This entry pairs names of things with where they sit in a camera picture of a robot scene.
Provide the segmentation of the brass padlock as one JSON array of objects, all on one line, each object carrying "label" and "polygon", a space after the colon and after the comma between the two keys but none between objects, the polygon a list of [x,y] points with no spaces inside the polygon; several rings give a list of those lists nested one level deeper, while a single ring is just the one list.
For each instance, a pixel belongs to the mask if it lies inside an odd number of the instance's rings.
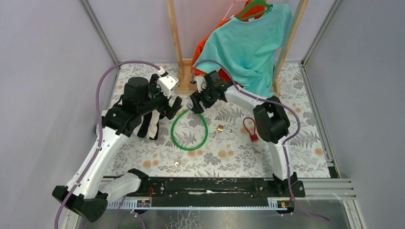
[{"label": "brass padlock", "polygon": [[219,132],[225,132],[225,133],[232,133],[232,129],[224,127],[223,125],[218,125],[217,131]]}]

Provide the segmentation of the red cable lock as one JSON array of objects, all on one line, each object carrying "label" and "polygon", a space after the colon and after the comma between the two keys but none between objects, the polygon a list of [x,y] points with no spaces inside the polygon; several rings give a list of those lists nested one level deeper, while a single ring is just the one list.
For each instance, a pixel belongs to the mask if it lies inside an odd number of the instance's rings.
[{"label": "red cable lock", "polygon": [[252,117],[245,117],[243,119],[243,127],[249,134],[252,143],[259,141],[258,135],[256,133],[256,122]]}]

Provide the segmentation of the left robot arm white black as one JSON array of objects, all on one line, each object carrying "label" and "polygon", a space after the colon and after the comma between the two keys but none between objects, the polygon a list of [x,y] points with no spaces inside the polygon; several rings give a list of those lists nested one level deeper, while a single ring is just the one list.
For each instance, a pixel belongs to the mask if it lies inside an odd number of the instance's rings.
[{"label": "left robot arm white black", "polygon": [[129,193],[146,194],[147,176],[135,169],[107,184],[101,184],[101,180],[131,136],[158,138],[160,119],[172,119],[181,108],[179,97],[169,103],[178,85],[179,80],[168,73],[153,74],[149,79],[130,78],[119,100],[102,115],[97,139],[85,161],[65,186],[54,188],[53,197],[77,215],[95,222],[110,202]]}]

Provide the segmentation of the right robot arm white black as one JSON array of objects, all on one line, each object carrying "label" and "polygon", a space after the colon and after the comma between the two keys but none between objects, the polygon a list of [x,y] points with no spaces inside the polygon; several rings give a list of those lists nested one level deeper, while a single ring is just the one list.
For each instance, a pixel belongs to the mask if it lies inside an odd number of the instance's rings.
[{"label": "right robot arm white black", "polygon": [[201,114],[217,101],[224,101],[253,114],[256,133],[269,146],[275,193],[282,197],[287,196],[293,190],[297,175],[290,167],[290,154],[286,143],[290,120],[279,98],[264,98],[251,94],[231,81],[224,82],[216,71],[196,76],[191,83],[197,86],[197,90],[190,96],[191,110],[194,113]]}]

